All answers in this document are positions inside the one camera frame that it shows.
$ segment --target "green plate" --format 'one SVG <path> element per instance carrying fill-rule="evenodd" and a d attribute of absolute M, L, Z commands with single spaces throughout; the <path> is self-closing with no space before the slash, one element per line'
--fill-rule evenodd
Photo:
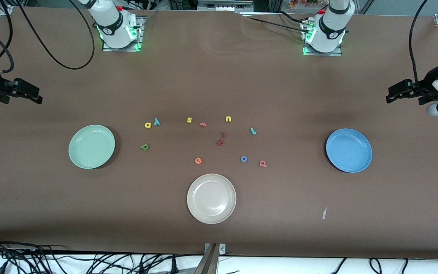
<path fill-rule="evenodd" d="M 111 158 L 115 146 L 114 135 L 108 128 L 90 125 L 72 137 L 68 145 L 68 156 L 80 168 L 96 168 Z"/>

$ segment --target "plate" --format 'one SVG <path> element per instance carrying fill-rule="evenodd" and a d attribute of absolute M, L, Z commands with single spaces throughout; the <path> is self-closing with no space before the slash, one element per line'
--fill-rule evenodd
<path fill-rule="evenodd" d="M 190 185 L 187 206 L 197 220 L 205 224 L 218 224 L 233 213 L 236 190 L 226 177 L 205 174 Z"/>
<path fill-rule="evenodd" d="M 80 168 L 96 168 L 111 158 L 115 145 L 114 135 L 108 128 L 90 125 L 72 137 L 68 145 L 68 156 Z"/>
<path fill-rule="evenodd" d="M 360 132 L 350 128 L 334 131 L 327 139 L 325 150 L 331 163 L 348 173 L 365 170 L 373 157 L 368 139 Z"/>

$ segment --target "brown table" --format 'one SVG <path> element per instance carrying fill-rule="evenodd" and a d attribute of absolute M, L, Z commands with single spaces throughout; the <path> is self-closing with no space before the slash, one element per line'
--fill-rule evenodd
<path fill-rule="evenodd" d="M 90 39 L 75 10 L 26 10 L 59 60 L 85 62 Z M 390 85 L 413 78 L 412 17 L 354 16 L 343 56 L 314 57 L 302 55 L 295 31 L 232 12 L 157 12 L 142 52 L 98 50 L 78 71 L 47 56 L 18 10 L 12 19 L 16 68 L 6 76 L 38 86 L 44 101 L 0 104 L 0 239 L 89 251 L 200 253 L 205 242 L 226 242 L 236 255 L 438 258 L 438 118 L 416 99 L 385 102 Z M 3 40 L 6 29 L 3 19 Z M 414 51 L 423 78 L 438 65 L 431 17 L 419 18 Z M 146 130 L 154 118 L 161 125 Z M 117 150 L 83 170 L 68 142 L 90 124 L 111 128 Z M 328 135 L 344 127 L 372 145 L 361 173 L 325 156 Z M 206 173 L 229 178 L 238 195 L 218 225 L 186 205 Z"/>

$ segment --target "white paper scrap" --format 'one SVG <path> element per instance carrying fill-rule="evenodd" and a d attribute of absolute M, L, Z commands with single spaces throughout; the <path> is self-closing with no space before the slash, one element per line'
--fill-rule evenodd
<path fill-rule="evenodd" d="M 322 215 L 322 220 L 325 220 L 325 214 L 327 214 L 327 207 L 325 207 L 324 213 Z"/>

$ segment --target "blue plate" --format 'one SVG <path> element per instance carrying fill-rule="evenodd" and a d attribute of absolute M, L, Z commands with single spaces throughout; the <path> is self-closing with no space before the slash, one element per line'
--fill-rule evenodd
<path fill-rule="evenodd" d="M 334 131 L 325 145 L 327 157 L 340 170 L 356 173 L 365 170 L 373 158 L 370 142 L 360 132 L 342 128 Z"/>

